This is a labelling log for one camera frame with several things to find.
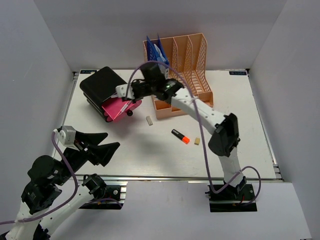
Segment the orange clear pen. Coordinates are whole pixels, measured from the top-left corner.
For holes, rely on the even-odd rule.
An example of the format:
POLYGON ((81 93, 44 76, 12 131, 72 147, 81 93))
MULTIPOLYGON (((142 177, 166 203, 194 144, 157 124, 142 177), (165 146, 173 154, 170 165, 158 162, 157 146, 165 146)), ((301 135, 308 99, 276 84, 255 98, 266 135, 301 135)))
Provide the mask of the orange clear pen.
POLYGON ((131 101, 128 101, 120 110, 121 113, 125 112, 127 108, 130 106, 131 101))

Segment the white rectangular eraser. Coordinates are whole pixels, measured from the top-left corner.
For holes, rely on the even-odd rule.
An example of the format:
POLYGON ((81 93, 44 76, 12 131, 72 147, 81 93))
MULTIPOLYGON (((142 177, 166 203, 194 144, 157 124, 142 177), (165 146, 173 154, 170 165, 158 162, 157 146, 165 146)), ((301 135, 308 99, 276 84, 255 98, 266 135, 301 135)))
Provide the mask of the white rectangular eraser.
POLYGON ((152 122, 152 119, 151 119, 150 116, 147 116, 147 117, 146 117, 146 121, 147 121, 147 123, 148 123, 149 126, 152 126, 152 125, 153 125, 153 122, 152 122))

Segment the blue plastic folder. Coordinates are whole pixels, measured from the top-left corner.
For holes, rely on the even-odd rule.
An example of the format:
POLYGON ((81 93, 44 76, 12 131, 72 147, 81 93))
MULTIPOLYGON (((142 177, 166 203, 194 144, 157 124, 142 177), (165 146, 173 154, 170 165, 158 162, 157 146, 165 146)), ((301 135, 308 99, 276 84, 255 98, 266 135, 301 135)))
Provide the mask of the blue plastic folder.
POLYGON ((169 59, 165 53, 164 47, 160 40, 159 35, 157 36, 157 40, 150 40, 148 36, 146 36, 146 53, 148 61, 157 61, 166 64, 166 66, 162 64, 158 64, 161 73, 164 74, 167 79, 169 76, 169 68, 170 65, 169 59))

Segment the black pink drawer unit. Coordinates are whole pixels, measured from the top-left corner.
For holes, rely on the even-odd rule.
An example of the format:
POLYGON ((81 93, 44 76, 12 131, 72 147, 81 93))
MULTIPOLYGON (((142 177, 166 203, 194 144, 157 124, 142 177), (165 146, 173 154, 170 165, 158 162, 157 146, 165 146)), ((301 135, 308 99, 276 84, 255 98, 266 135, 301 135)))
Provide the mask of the black pink drawer unit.
POLYGON ((116 87, 126 82, 110 67, 106 66, 95 71, 89 77, 80 82, 80 89, 88 103, 107 122, 119 121, 124 116, 131 117, 133 111, 138 108, 142 101, 131 102, 125 112, 121 108, 127 103, 118 98, 116 87))

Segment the peach plastic file organizer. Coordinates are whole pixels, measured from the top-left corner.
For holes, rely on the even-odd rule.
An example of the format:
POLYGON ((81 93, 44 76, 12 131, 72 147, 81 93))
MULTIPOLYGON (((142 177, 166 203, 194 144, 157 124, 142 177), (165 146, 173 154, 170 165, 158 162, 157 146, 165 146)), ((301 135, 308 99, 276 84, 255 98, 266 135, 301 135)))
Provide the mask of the peach plastic file organizer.
MULTIPOLYGON (((212 107, 214 95, 206 79, 207 40, 203 33, 160 38, 169 65, 188 83, 192 94, 212 107)), ((143 41, 147 61, 147 40, 143 41)))

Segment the orange black highlighter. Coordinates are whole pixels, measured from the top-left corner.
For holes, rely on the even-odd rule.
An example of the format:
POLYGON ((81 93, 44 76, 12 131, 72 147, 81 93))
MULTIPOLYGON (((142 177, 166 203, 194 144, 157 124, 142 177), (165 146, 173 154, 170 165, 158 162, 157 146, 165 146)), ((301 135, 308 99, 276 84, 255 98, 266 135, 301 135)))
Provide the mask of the orange black highlighter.
POLYGON ((189 142, 190 142, 190 139, 187 137, 187 136, 185 136, 185 135, 183 135, 182 133, 180 133, 179 131, 177 131, 176 129, 173 129, 172 131, 171 131, 171 133, 175 136, 175 137, 177 137, 178 139, 180 139, 183 143, 185 143, 185 144, 188 144, 189 142))

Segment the small tan eraser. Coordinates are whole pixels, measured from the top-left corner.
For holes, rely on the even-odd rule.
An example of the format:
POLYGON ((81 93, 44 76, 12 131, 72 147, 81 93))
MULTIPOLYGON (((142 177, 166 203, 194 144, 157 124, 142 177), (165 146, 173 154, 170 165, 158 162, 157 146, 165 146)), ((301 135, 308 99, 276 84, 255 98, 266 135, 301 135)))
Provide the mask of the small tan eraser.
POLYGON ((194 144, 195 145, 199 145, 200 141, 201 141, 200 138, 196 137, 195 140, 194 140, 194 144))

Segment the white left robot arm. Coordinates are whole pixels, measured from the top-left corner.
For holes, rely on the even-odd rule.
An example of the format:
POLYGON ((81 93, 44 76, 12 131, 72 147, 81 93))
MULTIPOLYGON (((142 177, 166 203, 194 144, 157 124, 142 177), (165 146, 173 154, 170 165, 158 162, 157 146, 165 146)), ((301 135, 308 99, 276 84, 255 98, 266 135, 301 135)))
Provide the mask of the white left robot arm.
POLYGON ((103 167, 110 162, 120 143, 101 144, 107 136, 106 132, 78 132, 70 126, 54 129, 51 141, 61 160, 42 155, 33 162, 16 219, 10 221, 11 230, 0 238, 48 240, 80 207, 118 203, 119 190, 113 190, 96 173, 85 175, 82 183, 78 183, 75 175, 86 162, 103 167))

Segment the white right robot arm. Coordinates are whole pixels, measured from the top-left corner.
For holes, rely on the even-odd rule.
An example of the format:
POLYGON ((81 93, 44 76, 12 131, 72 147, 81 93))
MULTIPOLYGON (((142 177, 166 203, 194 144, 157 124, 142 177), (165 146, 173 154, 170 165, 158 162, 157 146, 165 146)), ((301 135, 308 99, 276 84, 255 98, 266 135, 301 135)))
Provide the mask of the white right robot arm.
POLYGON ((246 177, 241 171, 237 147, 240 141, 238 118, 233 113, 225 115, 214 110, 199 98, 193 96, 186 84, 174 78, 166 78, 156 61, 148 61, 139 67, 143 79, 130 79, 117 87, 117 95, 123 100, 136 102, 147 96, 176 107, 197 120, 200 130, 211 135, 208 148, 218 156, 225 186, 214 193, 225 190, 226 195, 236 200, 244 193, 246 177))

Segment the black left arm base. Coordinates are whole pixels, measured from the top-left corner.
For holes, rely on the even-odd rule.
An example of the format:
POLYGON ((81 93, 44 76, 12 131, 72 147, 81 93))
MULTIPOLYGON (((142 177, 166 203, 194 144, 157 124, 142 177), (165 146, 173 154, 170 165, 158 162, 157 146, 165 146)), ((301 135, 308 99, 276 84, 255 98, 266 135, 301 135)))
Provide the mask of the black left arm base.
POLYGON ((108 185, 96 173, 85 174, 81 185, 88 187, 89 192, 93 194, 93 199, 82 205, 80 209, 120 210, 122 208, 120 185, 108 185))

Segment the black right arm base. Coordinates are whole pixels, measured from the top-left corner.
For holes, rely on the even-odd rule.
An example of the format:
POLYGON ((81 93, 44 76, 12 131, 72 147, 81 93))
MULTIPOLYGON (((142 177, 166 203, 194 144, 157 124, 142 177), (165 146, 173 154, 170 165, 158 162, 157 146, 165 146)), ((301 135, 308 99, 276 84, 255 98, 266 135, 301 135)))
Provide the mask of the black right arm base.
POLYGON ((237 194, 231 190, 230 186, 220 193, 214 193, 208 185, 208 191, 206 191, 205 194, 208 196, 211 213, 245 213, 258 211, 256 201, 249 204, 255 197, 252 184, 246 183, 237 194))

